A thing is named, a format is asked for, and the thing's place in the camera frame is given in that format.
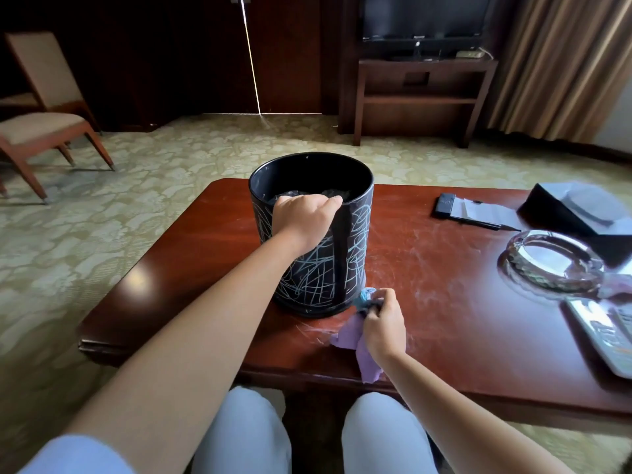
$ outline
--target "sleeve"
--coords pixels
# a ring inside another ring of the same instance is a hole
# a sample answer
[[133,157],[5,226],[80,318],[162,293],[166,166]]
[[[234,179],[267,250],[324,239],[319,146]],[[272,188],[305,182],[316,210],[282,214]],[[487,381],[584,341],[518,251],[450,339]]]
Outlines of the sleeve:
[[135,474],[119,453],[85,435],[50,440],[18,474]]

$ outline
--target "wooden chair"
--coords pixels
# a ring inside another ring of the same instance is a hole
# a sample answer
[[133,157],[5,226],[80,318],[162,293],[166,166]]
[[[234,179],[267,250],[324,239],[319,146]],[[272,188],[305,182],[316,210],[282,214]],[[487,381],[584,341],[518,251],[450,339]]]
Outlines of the wooden chair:
[[[0,122],[0,150],[9,157],[24,181],[33,188],[44,204],[48,204],[46,192],[26,163],[26,159],[42,151],[57,148],[70,165],[74,166],[75,162],[65,143],[79,135],[86,135],[101,158],[114,171],[115,165],[97,134],[85,119],[75,114],[29,113]],[[0,193],[5,197],[7,195],[2,182]]]
[[0,100],[0,105],[11,103],[14,108],[29,112],[34,111],[35,100],[43,111],[81,114],[90,120],[95,130],[100,131],[55,35],[50,31],[39,31],[6,33],[5,37],[32,93],[4,98]]

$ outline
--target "white cable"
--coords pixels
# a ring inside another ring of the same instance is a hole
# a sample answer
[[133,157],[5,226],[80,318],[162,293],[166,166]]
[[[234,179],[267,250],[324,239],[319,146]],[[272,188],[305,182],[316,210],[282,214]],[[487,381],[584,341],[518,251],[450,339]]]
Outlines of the white cable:
[[241,0],[241,14],[243,15],[243,26],[246,28],[246,43],[248,43],[248,55],[250,56],[250,68],[252,69],[252,82],[255,84],[255,97],[257,98],[257,111],[261,115],[259,106],[259,92],[257,91],[257,79],[255,78],[255,65],[252,63],[252,51],[250,50],[250,38],[248,36],[248,23],[246,22],[246,4]]
[[483,53],[485,53],[486,55],[488,55],[492,60],[494,59],[494,55],[491,54],[489,51],[487,51],[485,48],[479,47],[478,49],[482,51]]

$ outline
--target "cleaning cloth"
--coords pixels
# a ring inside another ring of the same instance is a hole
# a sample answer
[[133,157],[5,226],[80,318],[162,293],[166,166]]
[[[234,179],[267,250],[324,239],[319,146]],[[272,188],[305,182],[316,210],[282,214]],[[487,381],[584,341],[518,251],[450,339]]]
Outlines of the cleaning cloth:
[[366,287],[360,291],[359,296],[353,300],[353,305],[357,311],[340,328],[338,333],[331,335],[330,340],[333,346],[345,350],[355,350],[359,372],[364,383],[373,383],[380,379],[380,374],[382,374],[382,368],[377,365],[368,352],[367,344],[362,334],[364,319],[367,317],[369,309],[372,306],[377,306],[379,309],[383,304],[383,300],[371,299],[371,295],[375,291],[374,287]]

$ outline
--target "chair seat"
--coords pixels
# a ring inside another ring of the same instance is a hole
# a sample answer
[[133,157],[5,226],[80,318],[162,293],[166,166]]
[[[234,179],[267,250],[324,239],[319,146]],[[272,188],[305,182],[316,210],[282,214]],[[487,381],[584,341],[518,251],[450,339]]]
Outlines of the chair seat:
[[37,104],[36,97],[33,93],[12,94],[11,96],[0,98],[0,107],[19,106],[37,108],[39,105]]
[[19,145],[83,122],[82,117],[68,113],[29,113],[0,122],[0,136]]

